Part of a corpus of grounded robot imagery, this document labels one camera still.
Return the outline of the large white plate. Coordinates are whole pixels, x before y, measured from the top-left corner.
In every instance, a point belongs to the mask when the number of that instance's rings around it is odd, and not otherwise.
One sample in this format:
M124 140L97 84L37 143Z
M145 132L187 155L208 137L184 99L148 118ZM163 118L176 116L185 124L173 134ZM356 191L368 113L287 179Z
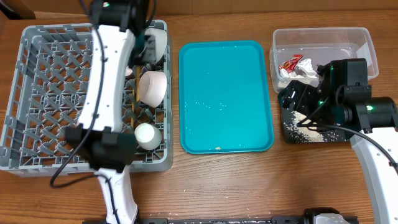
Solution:
M132 75L132 73L133 73L132 69L131 69L131 68L129 68L129 67L126 67L126 73L125 73L125 76L126 76L126 77L129 77L129 76L131 76L131 75Z

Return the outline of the grey bowl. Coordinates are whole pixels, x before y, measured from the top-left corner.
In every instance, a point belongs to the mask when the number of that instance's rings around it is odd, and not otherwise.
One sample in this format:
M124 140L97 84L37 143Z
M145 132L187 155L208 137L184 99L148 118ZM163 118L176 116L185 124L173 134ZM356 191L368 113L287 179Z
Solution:
M145 31L145 35L149 35L155 40L155 59L158 63L164 56L167 48L167 32L161 29L148 28Z

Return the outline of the wooden chopstick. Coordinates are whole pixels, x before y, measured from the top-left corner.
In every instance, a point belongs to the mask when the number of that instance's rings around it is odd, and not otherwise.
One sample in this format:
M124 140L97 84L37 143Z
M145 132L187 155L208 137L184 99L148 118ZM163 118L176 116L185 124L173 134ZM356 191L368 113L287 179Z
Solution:
M140 86L139 86L139 82L140 82L140 78L141 78L141 70L142 70L142 67L141 66L139 66L139 65L137 65L136 66L136 101L137 102L139 102L140 101L140 93L139 93L139 91L140 91Z
M135 89L132 89L132 93L131 93L131 112L132 112L131 126L132 126L132 128L134 127L134 118L135 118L135 102L136 102L135 95L136 95L136 91L135 91Z

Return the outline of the white paper cup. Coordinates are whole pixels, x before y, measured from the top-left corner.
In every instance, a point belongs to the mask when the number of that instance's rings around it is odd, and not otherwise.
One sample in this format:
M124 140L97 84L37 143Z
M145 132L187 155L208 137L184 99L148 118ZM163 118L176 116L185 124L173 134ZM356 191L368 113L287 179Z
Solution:
M140 147L147 151L156 149L162 141L159 129L148 123L138 125L134 131L134 135Z

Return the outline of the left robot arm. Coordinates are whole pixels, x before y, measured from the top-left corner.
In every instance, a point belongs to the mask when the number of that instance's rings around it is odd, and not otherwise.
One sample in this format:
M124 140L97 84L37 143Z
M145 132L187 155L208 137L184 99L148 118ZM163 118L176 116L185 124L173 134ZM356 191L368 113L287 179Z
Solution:
M92 58L83 108L65 140L93 169L106 204L106 223L135 223L139 209L132 196L130 165L137 149L123 132L122 99L127 66L144 51L148 1L92 1Z

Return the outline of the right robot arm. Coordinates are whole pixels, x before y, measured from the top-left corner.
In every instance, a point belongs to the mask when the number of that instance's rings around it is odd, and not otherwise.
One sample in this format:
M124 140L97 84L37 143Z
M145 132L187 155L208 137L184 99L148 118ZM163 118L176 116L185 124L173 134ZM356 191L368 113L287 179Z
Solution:
M361 164L375 223L397 223L397 105L373 97L363 58L319 65L317 87L291 81L278 94L280 107L304 119L298 128L343 131Z

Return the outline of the grey dishwasher rack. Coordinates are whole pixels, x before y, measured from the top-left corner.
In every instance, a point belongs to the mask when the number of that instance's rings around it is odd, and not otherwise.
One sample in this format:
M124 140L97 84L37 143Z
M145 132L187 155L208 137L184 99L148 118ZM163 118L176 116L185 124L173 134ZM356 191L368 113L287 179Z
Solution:
M51 176L65 162L71 147L65 128L77 124L85 101L92 58L91 26L53 24L26 27L21 36L14 78L1 134L1 169L23 177ZM125 82L123 131L153 124L162 133L154 150L138 149L133 172L169 170L173 164L172 93L151 108L135 102L131 126L131 93L135 78Z

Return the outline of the crumpled white paper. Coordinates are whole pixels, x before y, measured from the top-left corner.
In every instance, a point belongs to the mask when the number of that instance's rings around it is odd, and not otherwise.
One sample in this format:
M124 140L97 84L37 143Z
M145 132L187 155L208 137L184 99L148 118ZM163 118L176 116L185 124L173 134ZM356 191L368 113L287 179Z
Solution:
M282 78L317 78L318 73L314 71L310 58L301 59L291 73L279 70Z

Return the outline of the red snack wrapper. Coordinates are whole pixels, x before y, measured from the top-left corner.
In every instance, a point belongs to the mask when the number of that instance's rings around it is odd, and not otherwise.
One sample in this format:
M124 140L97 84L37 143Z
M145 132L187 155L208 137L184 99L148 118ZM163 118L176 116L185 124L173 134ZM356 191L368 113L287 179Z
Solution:
M295 70L298 62L303 58L302 54L294 54L292 58L281 65L279 65L279 70L285 70L288 73L291 73Z

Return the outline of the clear plastic bin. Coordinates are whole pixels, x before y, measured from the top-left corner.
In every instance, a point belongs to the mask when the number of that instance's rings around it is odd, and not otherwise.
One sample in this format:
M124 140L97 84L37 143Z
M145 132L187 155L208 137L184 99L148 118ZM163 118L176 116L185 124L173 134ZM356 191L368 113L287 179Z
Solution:
M368 66L368 79L379 75L379 66L369 31L364 27L326 27L277 29L273 33L270 48L270 71L275 92L280 92L292 80L318 85L318 77L308 77L296 70L288 77L280 73L279 66L302 55L310 61L314 70L332 60L364 58Z

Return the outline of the teal plastic tray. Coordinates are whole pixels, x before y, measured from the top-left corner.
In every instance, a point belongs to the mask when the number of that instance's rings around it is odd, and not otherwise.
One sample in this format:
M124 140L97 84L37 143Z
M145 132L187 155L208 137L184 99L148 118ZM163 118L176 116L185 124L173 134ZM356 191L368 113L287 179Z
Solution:
M271 99L260 43L190 43L181 48L178 65L180 143L188 153L271 148Z

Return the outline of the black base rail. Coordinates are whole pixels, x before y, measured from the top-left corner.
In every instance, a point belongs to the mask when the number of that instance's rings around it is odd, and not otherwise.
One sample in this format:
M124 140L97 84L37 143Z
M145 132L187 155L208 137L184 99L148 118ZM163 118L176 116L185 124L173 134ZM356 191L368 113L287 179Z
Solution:
M271 218L219 218L219 219L184 219L141 218L139 224L302 224L303 216L273 216Z

